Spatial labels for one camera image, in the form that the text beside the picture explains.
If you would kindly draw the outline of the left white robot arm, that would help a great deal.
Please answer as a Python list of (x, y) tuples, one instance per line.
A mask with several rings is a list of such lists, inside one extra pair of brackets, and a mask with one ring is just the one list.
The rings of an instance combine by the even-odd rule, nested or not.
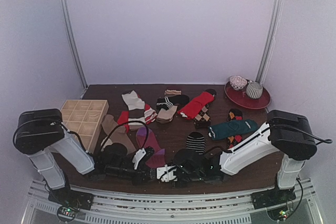
[(147, 161), (154, 149), (141, 144), (137, 151), (128, 151), (121, 143), (109, 143), (105, 138), (98, 153), (85, 149), (79, 134), (66, 128), (58, 109), (23, 112), (13, 134), (13, 146), (25, 154), (54, 194), (64, 205), (71, 205), (76, 197), (68, 188), (67, 175), (57, 164), (52, 152), (59, 153), (78, 173), (90, 181), (101, 181), (116, 176), (141, 185), (156, 179), (156, 169)]

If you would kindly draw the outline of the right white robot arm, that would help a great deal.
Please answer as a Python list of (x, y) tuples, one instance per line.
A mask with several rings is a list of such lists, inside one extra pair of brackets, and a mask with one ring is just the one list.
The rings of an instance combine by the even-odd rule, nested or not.
[(179, 187), (188, 182), (220, 184), (275, 152), (282, 152), (283, 159), (269, 199), (279, 204), (289, 196), (289, 190), (294, 187), (305, 162), (317, 152), (308, 119), (285, 111), (270, 111), (267, 121), (252, 135), (210, 158), (195, 150), (181, 149), (175, 154), (171, 166), (159, 167), (153, 175), (161, 182), (175, 182)]

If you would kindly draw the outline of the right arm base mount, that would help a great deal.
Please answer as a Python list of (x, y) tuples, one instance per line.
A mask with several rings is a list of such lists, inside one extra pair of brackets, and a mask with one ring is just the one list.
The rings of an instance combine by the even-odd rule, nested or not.
[(296, 199), (294, 187), (289, 189), (280, 189), (278, 183), (275, 182), (273, 189), (267, 189), (251, 194), (251, 202), (254, 209), (271, 208), (277, 205), (285, 204), (282, 207), (271, 208), (267, 210), (268, 217), (276, 222), (285, 221), (290, 216), (291, 210), (288, 202)]

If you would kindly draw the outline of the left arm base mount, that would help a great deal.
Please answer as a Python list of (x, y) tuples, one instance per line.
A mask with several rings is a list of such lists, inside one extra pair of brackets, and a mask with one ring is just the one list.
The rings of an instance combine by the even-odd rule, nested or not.
[(49, 193), (48, 200), (59, 204), (56, 217), (60, 222), (70, 223), (78, 217), (81, 210), (91, 209), (94, 195), (72, 190), (68, 182), (61, 189), (51, 189), (47, 183), (45, 188)]

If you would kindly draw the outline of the purple magenta striped sock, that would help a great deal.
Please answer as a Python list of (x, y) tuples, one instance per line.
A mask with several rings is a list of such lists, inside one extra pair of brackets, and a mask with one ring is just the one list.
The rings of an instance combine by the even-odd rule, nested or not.
[[(146, 137), (146, 128), (141, 127), (136, 133), (136, 141), (139, 147), (142, 147)], [(149, 136), (144, 145), (144, 148), (151, 147), (154, 149), (154, 154), (146, 162), (149, 168), (159, 168), (166, 164), (165, 149), (161, 148), (157, 142), (156, 136), (151, 129), (149, 129)]]

